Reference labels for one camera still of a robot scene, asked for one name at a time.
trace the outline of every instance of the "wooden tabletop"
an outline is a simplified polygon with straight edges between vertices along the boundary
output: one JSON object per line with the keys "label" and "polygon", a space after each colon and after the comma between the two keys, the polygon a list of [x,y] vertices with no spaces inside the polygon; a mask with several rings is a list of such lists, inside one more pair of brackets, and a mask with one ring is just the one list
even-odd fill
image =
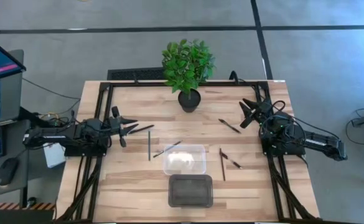
{"label": "wooden tabletop", "polygon": [[[99,85],[100,82],[96,81],[85,83],[78,120],[93,117]],[[284,100],[284,111],[293,114],[286,83],[269,81],[269,89],[272,101]],[[253,121],[246,129],[239,127],[244,116],[238,102],[242,98],[255,100],[253,89],[247,86],[205,86],[199,87],[198,91],[202,100],[193,113],[182,111],[177,93],[172,94],[169,87],[116,87],[112,106],[118,106],[125,118],[139,120],[138,128],[155,125],[151,128],[152,155],[177,141],[202,144],[206,152],[207,174],[213,179],[213,207],[171,208],[168,205],[169,176],[162,170],[163,155],[148,161],[147,131],[142,131],[126,137],[126,148],[121,148],[118,137],[113,136],[113,146],[108,149],[100,172],[95,222],[278,220],[268,162],[258,138],[259,126]],[[221,124],[218,118],[238,128],[242,134]],[[224,160],[226,181],[223,181],[219,147],[243,167],[237,169]],[[306,165],[296,156],[285,156],[285,160],[292,191],[303,206],[318,217]],[[79,162],[77,157],[66,162],[57,200],[58,215],[72,203]],[[85,200],[84,216],[89,196]],[[287,217],[283,193],[281,198]]]}

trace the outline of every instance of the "concrete floor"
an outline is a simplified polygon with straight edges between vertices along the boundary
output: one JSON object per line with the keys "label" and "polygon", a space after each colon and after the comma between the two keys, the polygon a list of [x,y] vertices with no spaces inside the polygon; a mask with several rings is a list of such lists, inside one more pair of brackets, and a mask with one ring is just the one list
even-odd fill
{"label": "concrete floor", "polygon": [[[260,0],[258,8],[263,26],[364,25],[364,1]],[[253,26],[250,2],[0,0],[0,29],[220,25]],[[255,31],[0,34],[0,45],[24,49],[24,77],[80,96],[85,80],[104,80],[108,69],[160,66],[161,49],[183,38],[208,42],[217,58],[214,78],[228,78],[231,70],[244,79],[265,78]],[[356,117],[352,112],[364,108],[364,30],[264,31],[264,38],[274,79],[287,81],[295,115],[346,144],[345,162],[307,152],[321,217],[364,223],[364,146],[345,135],[346,122]],[[63,111],[72,103],[23,83],[22,105],[28,110]],[[351,135],[364,142],[364,127]],[[46,169],[43,152],[31,156],[29,193],[53,202],[62,167]],[[12,200],[18,200],[16,193],[0,196],[0,202]]]}

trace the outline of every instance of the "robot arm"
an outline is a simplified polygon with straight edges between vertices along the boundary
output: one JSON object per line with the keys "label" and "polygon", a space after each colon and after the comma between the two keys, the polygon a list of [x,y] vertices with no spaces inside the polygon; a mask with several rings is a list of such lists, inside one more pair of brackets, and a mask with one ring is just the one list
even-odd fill
{"label": "robot arm", "polygon": [[294,118],[281,110],[272,114],[273,107],[269,99],[256,103],[243,99],[240,102],[245,119],[240,124],[246,128],[253,120],[260,124],[259,137],[264,149],[269,149],[273,156],[282,154],[301,156],[304,148],[322,152],[336,161],[347,159],[343,142],[335,136],[305,131]]}
{"label": "robot arm", "polygon": [[72,121],[61,128],[32,128],[27,131],[23,143],[27,147],[59,143],[65,147],[65,156],[103,156],[111,144],[112,135],[118,134],[121,146],[126,147],[123,136],[138,125],[123,127],[137,121],[120,116],[116,106],[111,111],[113,118],[108,118],[106,123],[91,118],[82,122]]}

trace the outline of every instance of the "container lid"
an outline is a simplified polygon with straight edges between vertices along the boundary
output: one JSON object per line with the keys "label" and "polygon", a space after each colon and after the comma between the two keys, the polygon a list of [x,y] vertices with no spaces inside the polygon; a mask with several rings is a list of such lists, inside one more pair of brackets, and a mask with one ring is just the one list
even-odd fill
{"label": "container lid", "polygon": [[169,177],[168,204],[171,207],[211,207],[212,178],[209,175],[172,175]]}
{"label": "container lid", "polygon": [[204,174],[207,170],[203,145],[168,145],[164,148],[165,174]]}

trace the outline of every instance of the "table leg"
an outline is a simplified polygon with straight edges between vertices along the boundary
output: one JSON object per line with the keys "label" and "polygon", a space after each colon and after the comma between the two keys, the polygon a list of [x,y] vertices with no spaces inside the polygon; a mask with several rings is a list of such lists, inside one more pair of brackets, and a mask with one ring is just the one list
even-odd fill
{"label": "table leg", "polygon": [[20,189],[20,208],[26,208],[27,206],[27,193],[28,193],[28,186],[23,187]]}

